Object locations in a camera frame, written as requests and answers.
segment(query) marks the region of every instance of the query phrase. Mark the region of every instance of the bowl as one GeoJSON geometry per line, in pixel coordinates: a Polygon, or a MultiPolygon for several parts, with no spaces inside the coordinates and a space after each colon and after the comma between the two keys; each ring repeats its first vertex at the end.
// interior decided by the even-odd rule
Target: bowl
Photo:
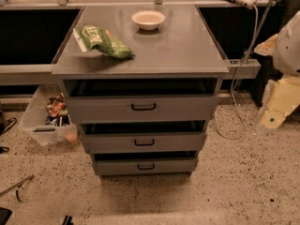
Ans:
{"type": "Polygon", "coordinates": [[[165,15],[159,11],[145,10],[138,11],[132,15],[132,21],[140,26],[141,29],[151,31],[158,28],[164,22],[165,15]]]}

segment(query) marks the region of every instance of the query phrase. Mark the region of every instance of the floor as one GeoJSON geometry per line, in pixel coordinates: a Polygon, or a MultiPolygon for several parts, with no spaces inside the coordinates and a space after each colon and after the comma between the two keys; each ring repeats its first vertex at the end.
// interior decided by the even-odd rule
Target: floor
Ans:
{"type": "MultiPolygon", "coordinates": [[[[14,127],[0,137],[0,191],[30,174],[33,180],[0,198],[13,211],[7,225],[300,224],[300,115],[293,113],[274,133],[256,132],[259,108],[238,97],[246,134],[228,97],[217,107],[208,138],[191,175],[99,178],[80,143],[41,146],[14,127]]],[[[23,112],[6,112],[6,118],[23,112]]]]}

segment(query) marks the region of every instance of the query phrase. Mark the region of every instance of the green chip bag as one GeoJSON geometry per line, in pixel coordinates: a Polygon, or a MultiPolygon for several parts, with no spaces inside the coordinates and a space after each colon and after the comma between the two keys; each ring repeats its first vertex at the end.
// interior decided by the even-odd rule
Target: green chip bag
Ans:
{"type": "Polygon", "coordinates": [[[83,28],[74,28],[73,34],[83,52],[98,50],[118,59],[132,58],[135,56],[128,46],[107,29],[86,25],[83,28]]]}

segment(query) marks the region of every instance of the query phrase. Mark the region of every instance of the plastic bin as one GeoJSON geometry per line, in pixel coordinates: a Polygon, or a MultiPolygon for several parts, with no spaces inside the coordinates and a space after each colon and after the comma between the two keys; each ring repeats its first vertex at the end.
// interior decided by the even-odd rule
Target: plastic bin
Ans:
{"type": "Polygon", "coordinates": [[[78,140],[76,125],[71,121],[63,127],[45,125],[49,98],[55,98],[60,92],[58,85],[40,85],[20,121],[19,129],[26,131],[41,145],[75,143],[78,140]]]}

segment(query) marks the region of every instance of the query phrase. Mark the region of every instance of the gray cabinet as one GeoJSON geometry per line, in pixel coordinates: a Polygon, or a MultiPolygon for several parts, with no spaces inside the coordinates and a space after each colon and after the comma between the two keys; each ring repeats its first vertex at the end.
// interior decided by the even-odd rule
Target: gray cabinet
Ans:
{"type": "Polygon", "coordinates": [[[129,22],[142,9],[86,7],[79,20],[108,27],[136,58],[116,61],[99,52],[81,53],[71,37],[53,68],[99,176],[195,171],[228,72],[194,6],[147,7],[170,15],[147,33],[129,22]],[[186,36],[173,36],[183,30],[186,36]],[[181,51],[179,61],[176,51],[181,51]],[[156,56],[150,59],[149,53],[156,56]]]}

